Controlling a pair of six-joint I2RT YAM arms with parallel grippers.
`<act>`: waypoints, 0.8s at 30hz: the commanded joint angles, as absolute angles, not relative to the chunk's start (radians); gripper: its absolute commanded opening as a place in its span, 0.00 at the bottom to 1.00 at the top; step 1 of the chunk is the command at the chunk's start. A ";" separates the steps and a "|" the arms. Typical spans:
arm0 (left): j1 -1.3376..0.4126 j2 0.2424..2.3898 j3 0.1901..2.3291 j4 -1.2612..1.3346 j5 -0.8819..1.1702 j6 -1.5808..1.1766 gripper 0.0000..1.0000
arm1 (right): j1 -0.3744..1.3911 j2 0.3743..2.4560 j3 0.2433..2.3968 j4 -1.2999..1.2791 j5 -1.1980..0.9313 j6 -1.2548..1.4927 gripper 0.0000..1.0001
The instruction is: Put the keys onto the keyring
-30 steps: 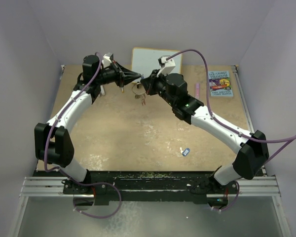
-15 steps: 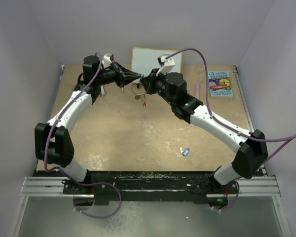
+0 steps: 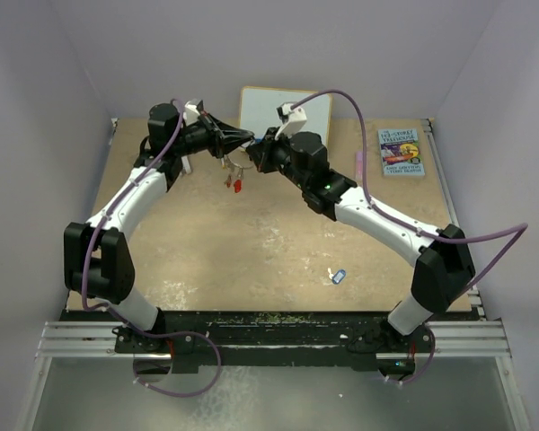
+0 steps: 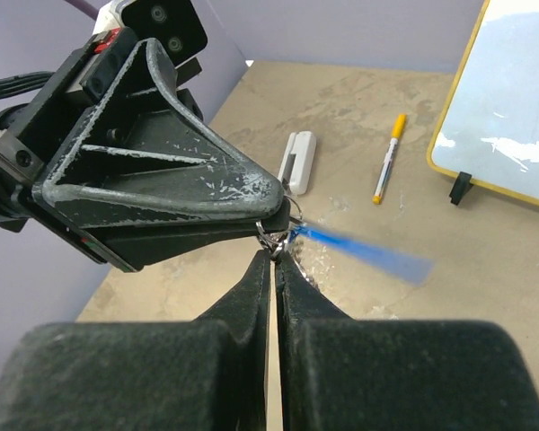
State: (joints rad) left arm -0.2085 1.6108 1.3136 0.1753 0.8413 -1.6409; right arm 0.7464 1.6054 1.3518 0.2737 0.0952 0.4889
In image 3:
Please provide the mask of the metal keyring with keys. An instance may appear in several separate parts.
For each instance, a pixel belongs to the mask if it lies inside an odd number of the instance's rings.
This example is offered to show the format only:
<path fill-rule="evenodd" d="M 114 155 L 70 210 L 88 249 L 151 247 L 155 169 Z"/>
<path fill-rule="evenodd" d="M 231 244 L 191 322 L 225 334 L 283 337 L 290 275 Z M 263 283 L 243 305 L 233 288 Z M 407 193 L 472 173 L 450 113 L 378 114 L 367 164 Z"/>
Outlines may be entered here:
<path fill-rule="evenodd" d="M 249 171 L 255 167 L 252 162 L 237 162 L 233 160 L 229 155 L 225 155 L 221 159 L 222 167 L 230 171 L 236 179 L 242 179 L 246 171 Z"/>

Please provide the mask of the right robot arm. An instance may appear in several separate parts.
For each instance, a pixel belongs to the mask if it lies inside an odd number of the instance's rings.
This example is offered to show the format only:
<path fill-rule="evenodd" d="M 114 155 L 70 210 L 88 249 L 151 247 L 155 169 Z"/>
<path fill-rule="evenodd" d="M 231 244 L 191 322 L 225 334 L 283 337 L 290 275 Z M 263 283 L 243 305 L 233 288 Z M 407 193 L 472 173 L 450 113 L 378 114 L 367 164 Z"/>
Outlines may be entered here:
<path fill-rule="evenodd" d="M 473 259 L 459 227 L 439 229 L 367 199 L 354 180 L 331 168 L 319 135 L 267 134 L 248 145 L 246 153 L 259 172 L 279 172 L 296 185 L 315 213 L 370 235 L 412 266 L 411 290 L 391 310 L 381 331 L 388 349 L 404 350 L 413 341 L 413 331 L 445 312 L 473 279 Z"/>

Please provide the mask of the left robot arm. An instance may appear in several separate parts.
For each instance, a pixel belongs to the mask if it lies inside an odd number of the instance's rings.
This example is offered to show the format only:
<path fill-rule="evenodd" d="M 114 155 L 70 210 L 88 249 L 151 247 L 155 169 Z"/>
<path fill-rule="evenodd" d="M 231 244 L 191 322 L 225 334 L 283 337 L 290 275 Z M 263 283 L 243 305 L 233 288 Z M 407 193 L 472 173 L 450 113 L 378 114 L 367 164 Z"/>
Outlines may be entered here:
<path fill-rule="evenodd" d="M 66 288 L 81 296 L 86 311 L 108 310 L 137 329 L 139 346 L 156 352 L 165 345 L 167 331 L 159 309 L 135 286 L 128 240 L 178 180 L 184 157 L 208 152 L 222 159 L 252 142 L 254 134 L 211 116 L 201 100 L 155 105 L 149 111 L 147 129 L 134 166 L 118 192 L 87 221 L 66 227 L 64 278 Z"/>

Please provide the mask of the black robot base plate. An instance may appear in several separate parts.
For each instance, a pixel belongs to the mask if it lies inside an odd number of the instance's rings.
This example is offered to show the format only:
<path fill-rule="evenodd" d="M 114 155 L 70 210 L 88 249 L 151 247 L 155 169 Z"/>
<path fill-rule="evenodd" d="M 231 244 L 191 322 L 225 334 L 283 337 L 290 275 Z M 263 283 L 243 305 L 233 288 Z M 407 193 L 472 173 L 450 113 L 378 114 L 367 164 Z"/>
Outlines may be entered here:
<path fill-rule="evenodd" d="M 412 374 L 416 355 L 435 347 L 428 327 L 402 335 L 383 312 L 163 312 L 150 336 L 125 324 L 112 333 L 144 374 L 168 365 L 176 374 L 216 365 Z"/>

